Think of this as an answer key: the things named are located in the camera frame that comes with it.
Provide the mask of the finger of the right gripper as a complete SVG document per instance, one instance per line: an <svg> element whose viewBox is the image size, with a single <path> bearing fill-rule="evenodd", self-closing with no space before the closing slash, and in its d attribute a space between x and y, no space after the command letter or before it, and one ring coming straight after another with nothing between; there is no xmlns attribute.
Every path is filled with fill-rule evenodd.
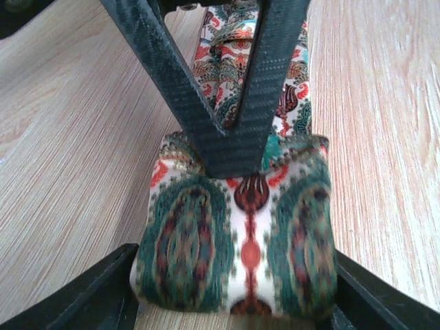
<svg viewBox="0 0 440 330"><path fill-rule="evenodd" d="M196 148L208 175L252 175L261 166L267 137L294 52L307 1L262 1L238 115L224 129L204 98L164 17L180 1L104 1L103 6L135 52Z"/></svg>

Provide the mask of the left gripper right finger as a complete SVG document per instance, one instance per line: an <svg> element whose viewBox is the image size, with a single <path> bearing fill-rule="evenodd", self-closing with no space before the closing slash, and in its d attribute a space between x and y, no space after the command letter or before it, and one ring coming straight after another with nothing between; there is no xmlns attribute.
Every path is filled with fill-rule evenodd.
<svg viewBox="0 0 440 330"><path fill-rule="evenodd" d="M390 286L337 252L338 292L333 313L317 329L438 329L439 313Z"/></svg>

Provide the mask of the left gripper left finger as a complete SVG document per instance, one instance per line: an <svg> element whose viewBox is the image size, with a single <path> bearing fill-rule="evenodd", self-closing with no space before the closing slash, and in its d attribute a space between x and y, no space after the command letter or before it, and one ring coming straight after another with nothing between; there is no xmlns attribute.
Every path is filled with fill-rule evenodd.
<svg viewBox="0 0 440 330"><path fill-rule="evenodd" d="M2 329L133 329L138 301L129 284L138 244L126 243Z"/></svg>

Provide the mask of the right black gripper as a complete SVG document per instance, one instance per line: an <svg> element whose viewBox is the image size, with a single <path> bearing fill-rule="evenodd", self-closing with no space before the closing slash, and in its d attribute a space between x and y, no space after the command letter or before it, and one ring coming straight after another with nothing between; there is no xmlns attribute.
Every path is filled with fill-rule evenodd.
<svg viewBox="0 0 440 330"><path fill-rule="evenodd" d="M176 9L193 10L198 5L201 7L229 5L232 0L158 0L157 1L162 14L174 12Z"/></svg>

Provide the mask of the floral patterned tie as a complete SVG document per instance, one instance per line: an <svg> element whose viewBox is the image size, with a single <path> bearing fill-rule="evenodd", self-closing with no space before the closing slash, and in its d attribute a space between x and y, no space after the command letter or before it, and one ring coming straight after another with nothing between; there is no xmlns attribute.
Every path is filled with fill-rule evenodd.
<svg viewBox="0 0 440 330"><path fill-rule="evenodd" d="M307 29L255 175L211 179L181 131L162 141L130 274L163 309L312 319L337 291L328 139L311 132Z"/></svg>

